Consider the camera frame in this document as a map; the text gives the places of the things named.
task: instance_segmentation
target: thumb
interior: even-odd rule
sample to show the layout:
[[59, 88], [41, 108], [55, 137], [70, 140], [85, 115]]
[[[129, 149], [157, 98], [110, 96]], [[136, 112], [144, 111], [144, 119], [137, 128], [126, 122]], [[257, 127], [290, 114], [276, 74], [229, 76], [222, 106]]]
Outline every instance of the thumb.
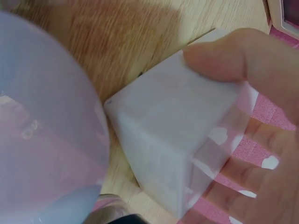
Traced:
[[189, 45], [192, 69], [217, 81], [248, 80], [299, 125], [299, 51], [253, 29], [239, 29], [215, 41]]

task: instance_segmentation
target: dark object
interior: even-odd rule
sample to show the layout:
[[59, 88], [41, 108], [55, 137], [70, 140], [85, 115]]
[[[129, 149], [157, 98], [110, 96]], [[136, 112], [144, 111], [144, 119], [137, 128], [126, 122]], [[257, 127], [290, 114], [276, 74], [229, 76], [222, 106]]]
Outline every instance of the dark object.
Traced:
[[122, 218], [119, 218], [109, 224], [148, 224], [144, 219], [139, 215], [129, 215]]
[[299, 0], [284, 0], [285, 21], [299, 26]]
[[149, 224], [117, 195], [100, 195], [83, 224]]

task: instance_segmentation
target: finger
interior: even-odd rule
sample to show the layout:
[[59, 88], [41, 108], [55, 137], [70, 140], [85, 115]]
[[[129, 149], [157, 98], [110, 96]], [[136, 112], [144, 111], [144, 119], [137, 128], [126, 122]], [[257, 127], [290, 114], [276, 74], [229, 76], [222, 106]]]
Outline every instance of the finger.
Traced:
[[240, 29], [215, 42], [190, 45], [184, 57], [206, 77], [248, 80], [299, 125], [299, 51], [257, 30]]
[[220, 171], [228, 179], [255, 193], [260, 189], [261, 183], [269, 172], [271, 170], [244, 162], [235, 157], [230, 157]]
[[195, 209], [190, 209], [182, 218], [183, 224], [217, 224], [209, 220], [207, 217], [202, 215], [200, 212]]
[[254, 200], [216, 181], [210, 184], [203, 197], [241, 222], [245, 218], [248, 207]]
[[249, 120], [245, 134], [265, 149], [277, 156], [281, 156], [286, 146], [294, 138], [293, 131], [265, 124], [257, 119]]

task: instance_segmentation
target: pink mat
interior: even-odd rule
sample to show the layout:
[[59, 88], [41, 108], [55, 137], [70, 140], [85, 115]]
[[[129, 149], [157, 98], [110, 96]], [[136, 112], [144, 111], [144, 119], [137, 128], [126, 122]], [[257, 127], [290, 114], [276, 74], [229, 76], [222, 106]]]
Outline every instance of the pink mat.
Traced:
[[[299, 41], [280, 33], [276, 29], [271, 30], [271, 35], [277, 37], [278, 39], [287, 42], [292, 47], [299, 49]], [[266, 97], [259, 95], [257, 99], [257, 103], [253, 112], [253, 117], [257, 118], [265, 123], [273, 124], [284, 129], [293, 130], [294, 126], [287, 120], [283, 111], [275, 106], [272, 102], [270, 102]], [[274, 169], [278, 165], [278, 159], [265, 151], [256, 143], [244, 138], [233, 156], [240, 158], [244, 161], [252, 162], [258, 166], [262, 166], [263, 168], [271, 168]], [[235, 190], [240, 191], [241, 193], [255, 197], [256, 195], [252, 192], [245, 191], [240, 188], [237, 184], [231, 182], [227, 178], [222, 175], [218, 175], [216, 181], [229, 186]], [[201, 214], [205, 215], [207, 218], [220, 223], [220, 224], [242, 224], [236, 219], [229, 217], [222, 211], [216, 209], [209, 202], [206, 202], [203, 199], [200, 199], [195, 205], [196, 210], [198, 210]]]

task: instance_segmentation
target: wood grain surface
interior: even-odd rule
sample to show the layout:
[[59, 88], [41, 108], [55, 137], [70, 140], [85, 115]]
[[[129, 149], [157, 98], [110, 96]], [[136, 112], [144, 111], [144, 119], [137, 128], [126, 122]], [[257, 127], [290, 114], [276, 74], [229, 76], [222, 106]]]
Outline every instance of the wood grain surface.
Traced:
[[[270, 31], [263, 0], [73, 0], [57, 6], [25, 2], [14, 13], [54, 35], [70, 51], [102, 102], [214, 27]], [[176, 223], [138, 188], [111, 128], [110, 134], [103, 193], [120, 195], [151, 224]]]

